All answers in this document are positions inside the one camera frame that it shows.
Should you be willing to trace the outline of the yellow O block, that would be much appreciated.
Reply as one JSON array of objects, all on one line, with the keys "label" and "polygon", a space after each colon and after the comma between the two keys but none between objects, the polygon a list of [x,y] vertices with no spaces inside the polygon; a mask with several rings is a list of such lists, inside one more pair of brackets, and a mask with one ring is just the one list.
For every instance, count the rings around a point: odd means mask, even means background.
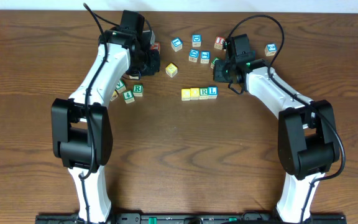
[{"label": "yellow O block", "polygon": [[191,88],[190,89],[190,98],[191,98],[191,100],[198,100],[200,98],[200,89],[199,88]]}]

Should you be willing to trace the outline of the blue L block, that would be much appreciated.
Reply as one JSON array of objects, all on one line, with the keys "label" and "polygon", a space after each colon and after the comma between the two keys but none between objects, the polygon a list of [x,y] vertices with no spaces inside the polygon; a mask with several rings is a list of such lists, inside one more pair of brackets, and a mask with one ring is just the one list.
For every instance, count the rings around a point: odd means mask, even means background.
[{"label": "blue L block", "polygon": [[208,87],[208,98],[216,99],[218,97],[218,88],[216,86]]}]

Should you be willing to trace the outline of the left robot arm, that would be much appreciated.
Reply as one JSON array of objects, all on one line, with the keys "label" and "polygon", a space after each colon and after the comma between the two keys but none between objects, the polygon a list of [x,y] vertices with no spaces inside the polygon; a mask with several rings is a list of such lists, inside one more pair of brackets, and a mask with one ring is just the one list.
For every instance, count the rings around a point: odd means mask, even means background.
[{"label": "left robot arm", "polygon": [[151,30],[140,34],[107,30],[82,84],[68,99],[57,98],[52,104],[53,153],[75,182],[78,220],[83,223],[107,223],[111,217],[104,173],[113,144],[108,106],[124,74],[159,71],[159,52],[151,48],[154,42]]}]

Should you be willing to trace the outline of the yellow C block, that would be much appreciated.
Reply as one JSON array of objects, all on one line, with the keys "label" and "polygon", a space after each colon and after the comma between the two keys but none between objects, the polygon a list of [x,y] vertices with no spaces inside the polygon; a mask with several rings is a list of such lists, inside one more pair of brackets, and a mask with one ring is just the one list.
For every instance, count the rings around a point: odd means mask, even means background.
[{"label": "yellow C block", "polygon": [[182,101],[191,100],[191,90],[189,88],[184,88],[181,90],[181,100]]}]

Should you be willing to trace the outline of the green B block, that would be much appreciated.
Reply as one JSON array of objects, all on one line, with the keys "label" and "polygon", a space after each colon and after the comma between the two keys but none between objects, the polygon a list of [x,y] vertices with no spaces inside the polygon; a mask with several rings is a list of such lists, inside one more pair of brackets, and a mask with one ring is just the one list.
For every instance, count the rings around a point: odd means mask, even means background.
[{"label": "green B block", "polygon": [[215,67],[215,64],[216,64],[216,62],[217,62],[218,60],[220,60],[219,57],[215,57],[215,58],[212,60],[211,65],[210,65],[210,67],[211,67],[212,69]]}]

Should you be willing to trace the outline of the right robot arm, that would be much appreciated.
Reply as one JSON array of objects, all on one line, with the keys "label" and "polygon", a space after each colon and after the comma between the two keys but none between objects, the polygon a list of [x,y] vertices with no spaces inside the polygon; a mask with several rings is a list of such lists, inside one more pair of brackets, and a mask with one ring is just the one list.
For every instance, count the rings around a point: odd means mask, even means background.
[{"label": "right robot arm", "polygon": [[310,207],[318,184],[337,177],[346,161],[331,104],[297,92],[264,59],[217,59],[213,78],[239,84],[278,119],[278,157],[286,174],[274,220],[313,222]]}]

